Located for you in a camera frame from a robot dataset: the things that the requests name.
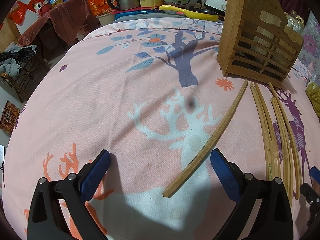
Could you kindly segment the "white electric hotpot base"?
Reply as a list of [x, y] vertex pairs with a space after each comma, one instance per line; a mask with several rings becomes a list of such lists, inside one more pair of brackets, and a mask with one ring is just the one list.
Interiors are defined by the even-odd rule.
[[227, 0], [203, 0], [204, 6], [210, 10], [225, 12]]

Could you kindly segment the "wooden chair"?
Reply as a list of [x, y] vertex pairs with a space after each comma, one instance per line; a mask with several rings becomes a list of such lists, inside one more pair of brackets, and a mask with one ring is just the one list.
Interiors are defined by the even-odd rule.
[[36, 74], [39, 74], [41, 70], [49, 72], [50, 68], [38, 60], [29, 60], [16, 77], [10, 77], [7, 73], [2, 73], [1, 80], [14, 89], [20, 103], [22, 103], [24, 99], [29, 99], [27, 94], [29, 83], [35, 79]]

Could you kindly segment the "dark red cloth covered cabinet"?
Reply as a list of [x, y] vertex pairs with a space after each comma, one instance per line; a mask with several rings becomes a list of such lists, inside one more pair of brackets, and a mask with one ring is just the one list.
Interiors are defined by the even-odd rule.
[[99, 20], [92, 15], [88, 0], [68, 0], [44, 13], [20, 36], [17, 44], [20, 47], [31, 45], [47, 21], [52, 23], [55, 33], [68, 46], [82, 28], [93, 31], [99, 25]]

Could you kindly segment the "bamboo chopstick with green print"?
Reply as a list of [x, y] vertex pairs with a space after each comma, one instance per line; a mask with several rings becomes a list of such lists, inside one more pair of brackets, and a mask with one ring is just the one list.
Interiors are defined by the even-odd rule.
[[267, 131], [267, 122], [266, 116], [260, 102], [260, 98], [256, 88], [254, 87], [253, 83], [249, 84], [253, 99], [257, 108], [260, 125], [261, 125], [261, 132], [263, 136], [263, 144], [264, 144], [264, 153], [265, 153], [265, 166], [266, 166], [266, 180], [271, 181], [272, 178], [272, 164], [271, 164], [271, 148], [270, 148], [270, 139], [269, 139], [269, 132]]

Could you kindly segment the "clear oil jug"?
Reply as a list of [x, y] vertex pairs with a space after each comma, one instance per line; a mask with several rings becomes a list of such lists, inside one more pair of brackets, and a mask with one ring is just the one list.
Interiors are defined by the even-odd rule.
[[290, 14], [285, 13], [285, 15], [287, 17], [287, 26], [295, 32], [302, 34], [305, 27], [303, 18], [297, 15], [294, 10], [292, 10]]

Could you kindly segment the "green and white plush glove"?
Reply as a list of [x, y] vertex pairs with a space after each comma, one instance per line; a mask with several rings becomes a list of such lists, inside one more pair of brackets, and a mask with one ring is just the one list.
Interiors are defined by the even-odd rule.
[[309, 98], [313, 110], [316, 115], [320, 118], [320, 87], [315, 82], [309, 82], [306, 87], [306, 95]]

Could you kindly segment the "pink deer print tablecloth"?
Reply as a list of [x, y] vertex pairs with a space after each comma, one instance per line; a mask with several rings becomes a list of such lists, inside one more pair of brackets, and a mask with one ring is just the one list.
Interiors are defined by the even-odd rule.
[[66, 178], [101, 152], [112, 164], [87, 208], [109, 239], [212, 239], [234, 202], [209, 159], [171, 197], [243, 80], [217, 62], [222, 26], [173, 18], [114, 23], [67, 51], [23, 106], [4, 158], [5, 216], [27, 237], [41, 177]]

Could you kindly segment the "red plastic bag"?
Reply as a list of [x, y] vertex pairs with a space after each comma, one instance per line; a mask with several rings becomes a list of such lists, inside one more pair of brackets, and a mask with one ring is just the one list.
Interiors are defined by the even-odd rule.
[[25, 3], [17, 1], [10, 9], [8, 19], [14, 21], [17, 25], [22, 25], [27, 10], [28, 6]]

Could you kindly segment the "brown printed box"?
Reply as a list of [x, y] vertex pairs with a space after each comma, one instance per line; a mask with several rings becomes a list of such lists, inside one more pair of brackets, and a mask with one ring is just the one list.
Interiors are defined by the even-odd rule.
[[20, 114], [20, 109], [12, 102], [7, 101], [1, 116], [0, 128], [3, 132], [11, 135], [16, 127], [17, 119]]

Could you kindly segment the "red gift box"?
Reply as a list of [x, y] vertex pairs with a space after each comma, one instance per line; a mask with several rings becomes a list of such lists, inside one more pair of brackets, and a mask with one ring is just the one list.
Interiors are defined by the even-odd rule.
[[100, 16], [113, 11], [107, 0], [87, 0], [87, 4], [93, 16]]

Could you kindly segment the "wide bamboo chopstick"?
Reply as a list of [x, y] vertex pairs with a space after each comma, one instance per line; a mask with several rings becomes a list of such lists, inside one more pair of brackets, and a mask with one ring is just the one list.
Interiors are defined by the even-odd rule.
[[216, 145], [218, 140], [223, 135], [227, 126], [231, 122], [237, 107], [242, 100], [242, 97], [247, 89], [248, 80], [245, 80], [240, 88], [236, 98], [234, 99], [231, 107], [218, 124], [214, 133], [210, 136], [204, 146], [200, 149], [197, 155], [193, 158], [193, 160], [185, 167], [185, 169], [170, 183], [162, 192], [162, 196], [165, 198], [170, 198], [175, 194], [177, 190], [181, 188], [181, 186], [189, 179], [189, 177], [196, 171], [196, 169], [201, 165], [204, 161], [204, 158], [210, 152], [210, 150]]

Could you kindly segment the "floral purple cushion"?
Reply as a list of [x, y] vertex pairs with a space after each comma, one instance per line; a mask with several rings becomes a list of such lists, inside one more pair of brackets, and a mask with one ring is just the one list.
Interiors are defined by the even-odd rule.
[[302, 37], [304, 44], [298, 58], [311, 73], [310, 81], [319, 85], [319, 23], [313, 12], [309, 14]]

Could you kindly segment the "wooden slatted utensil holder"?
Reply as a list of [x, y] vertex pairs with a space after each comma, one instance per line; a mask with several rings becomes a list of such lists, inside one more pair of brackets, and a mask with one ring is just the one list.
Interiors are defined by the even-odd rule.
[[227, 0], [217, 61], [223, 76], [280, 87], [303, 45], [278, 0]]

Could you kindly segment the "yellow plastic rice paddle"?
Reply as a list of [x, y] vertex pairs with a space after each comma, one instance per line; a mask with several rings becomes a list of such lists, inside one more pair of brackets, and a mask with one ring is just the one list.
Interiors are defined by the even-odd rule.
[[216, 22], [219, 20], [218, 15], [206, 14], [206, 13], [202, 13], [202, 12], [195, 12], [195, 11], [175, 7], [173, 5], [161, 5], [159, 7], [159, 10], [180, 12], [180, 13], [183, 13], [188, 18], [197, 19], [197, 20], [206, 20], [206, 21], [213, 21], [213, 22]]

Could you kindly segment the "red fu paper decoration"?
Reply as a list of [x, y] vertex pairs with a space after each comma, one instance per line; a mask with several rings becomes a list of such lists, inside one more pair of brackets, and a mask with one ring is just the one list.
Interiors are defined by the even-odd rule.
[[35, 10], [35, 4], [37, 4], [37, 3], [43, 4], [43, 2], [44, 2], [44, 0], [30, 0], [30, 2], [29, 2], [28, 5], [27, 5], [27, 8], [28, 8], [30, 11], [36, 12], [36, 10]]

